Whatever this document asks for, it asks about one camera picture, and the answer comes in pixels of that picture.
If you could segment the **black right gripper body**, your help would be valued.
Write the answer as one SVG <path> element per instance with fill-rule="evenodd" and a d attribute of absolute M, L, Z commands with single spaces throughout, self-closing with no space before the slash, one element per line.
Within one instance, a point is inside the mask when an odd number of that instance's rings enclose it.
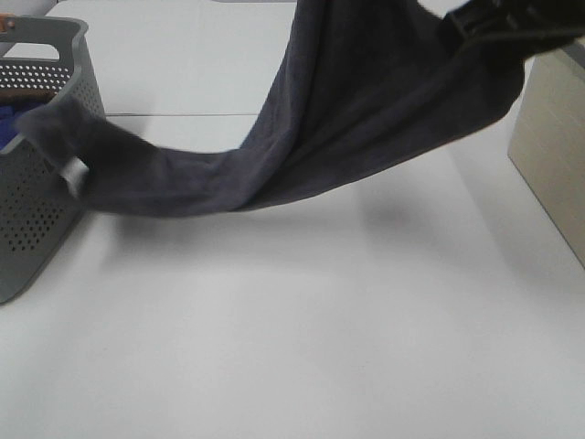
<path fill-rule="evenodd" d="M 532 56 L 584 36 L 584 3 L 468 1 L 445 15 L 437 34 L 451 53 L 479 46 Z"/>

